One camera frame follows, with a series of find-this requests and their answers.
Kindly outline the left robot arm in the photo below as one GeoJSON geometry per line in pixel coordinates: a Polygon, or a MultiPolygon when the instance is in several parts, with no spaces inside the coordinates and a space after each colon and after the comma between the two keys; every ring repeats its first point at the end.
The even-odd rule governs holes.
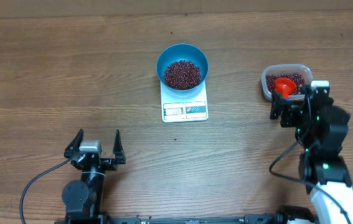
{"type": "Polygon", "coordinates": [[[79,130],[64,151],[64,157],[82,172],[79,180],[69,182],[62,191],[66,206],[64,223],[113,223],[109,214],[101,211],[101,201],[106,172],[116,171],[126,163],[120,132],[115,134],[113,158],[102,157],[100,141],[84,140],[83,134],[79,130]]]}

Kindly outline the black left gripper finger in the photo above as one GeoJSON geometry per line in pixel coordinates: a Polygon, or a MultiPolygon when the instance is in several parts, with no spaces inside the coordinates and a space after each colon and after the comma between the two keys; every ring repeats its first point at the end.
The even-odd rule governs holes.
{"type": "Polygon", "coordinates": [[[83,129],[80,129],[71,143],[64,150],[64,157],[71,158],[73,154],[79,149],[83,140],[83,129]]]}
{"type": "Polygon", "coordinates": [[[115,155],[115,164],[126,164],[125,152],[121,144],[121,136],[118,129],[116,130],[113,154],[115,155]]]}

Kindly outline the orange scoop with blue handle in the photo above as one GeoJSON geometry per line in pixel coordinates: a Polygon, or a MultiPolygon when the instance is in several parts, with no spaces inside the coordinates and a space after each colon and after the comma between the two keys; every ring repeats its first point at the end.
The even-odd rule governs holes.
{"type": "Polygon", "coordinates": [[[275,80],[275,91],[283,98],[289,98],[295,91],[296,84],[289,78],[278,78],[275,80]]]}

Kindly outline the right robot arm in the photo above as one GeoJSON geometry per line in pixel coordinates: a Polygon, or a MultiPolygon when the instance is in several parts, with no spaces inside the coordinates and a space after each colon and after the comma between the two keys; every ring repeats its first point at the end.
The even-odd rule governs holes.
{"type": "Polygon", "coordinates": [[[334,105],[328,86],[302,87],[304,98],[291,100],[280,92],[272,93],[270,119],[279,119],[283,128],[294,128],[296,141],[282,157],[297,145],[299,156],[297,178],[277,174],[304,184],[316,218],[305,211],[284,212],[283,223],[353,223],[353,187],[347,165],[340,155],[349,131],[350,114],[334,105]]]}

